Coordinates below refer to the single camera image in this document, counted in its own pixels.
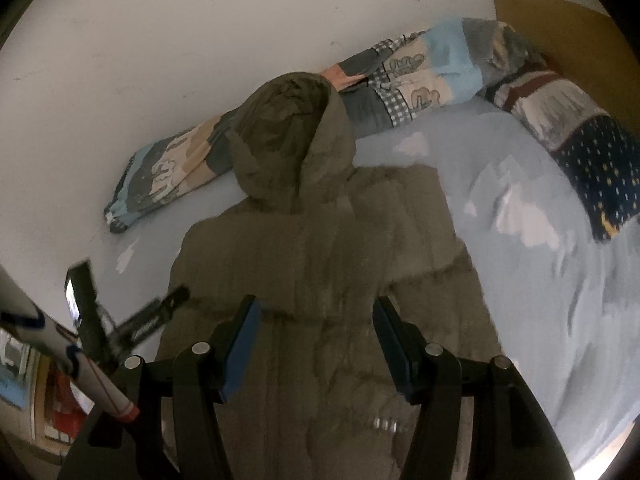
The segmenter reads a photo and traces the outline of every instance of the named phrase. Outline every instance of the metal bolt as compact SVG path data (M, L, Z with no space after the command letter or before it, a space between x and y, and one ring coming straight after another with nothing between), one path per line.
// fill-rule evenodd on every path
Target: metal bolt
M206 341L200 341L191 347L191 351L196 355L206 354L211 347Z
M498 355L494 359L494 363L498 368L502 370L507 370L511 366L511 360L504 355Z
M438 357L439 355L442 355L442 346L438 343L429 343L424 347L424 351L431 356Z
M138 357L137 355L131 355L125 359L124 367L128 368L129 370L135 370L140 366L141 362L142 359L140 359L140 357Z

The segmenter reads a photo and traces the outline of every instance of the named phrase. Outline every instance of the pillow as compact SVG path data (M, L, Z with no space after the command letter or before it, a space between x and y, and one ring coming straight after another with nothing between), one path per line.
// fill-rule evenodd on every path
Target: pillow
M597 241L610 240L640 213L640 141L574 83L551 70L524 69L486 98L516 116L558 163Z

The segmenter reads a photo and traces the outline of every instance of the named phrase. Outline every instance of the bed sheet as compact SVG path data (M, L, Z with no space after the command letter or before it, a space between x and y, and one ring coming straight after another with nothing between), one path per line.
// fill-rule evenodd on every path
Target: bed sheet
M456 232L506 354L574 469L640 413L640 226L596 244L584 208L546 151L479 98L429 110L357 141L356 165L436 167ZM166 293L189 227L240 202L233 173L143 218L97 276L116 321ZM138 349L152 360L159 335Z

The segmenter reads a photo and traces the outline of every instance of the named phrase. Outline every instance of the jacket hood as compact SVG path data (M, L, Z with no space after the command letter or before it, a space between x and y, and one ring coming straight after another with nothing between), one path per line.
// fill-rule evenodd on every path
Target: jacket hood
M238 183L264 210L328 202L353 172L351 123L319 75L290 73L262 85L238 109L228 138Z

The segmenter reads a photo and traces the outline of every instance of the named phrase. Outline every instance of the hooded jacket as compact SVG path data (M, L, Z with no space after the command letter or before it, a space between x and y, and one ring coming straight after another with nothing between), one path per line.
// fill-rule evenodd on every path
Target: hooded jacket
M248 197L185 236L170 286L187 285L192 299L157 358L208 338L256 295L263 321L252 360L240 392L217 410L236 478L396 478L417 411L394 390L374 299L390 296L427 341L460 357L500 353L437 172L355 168L344 105L319 75L263 85L228 138Z

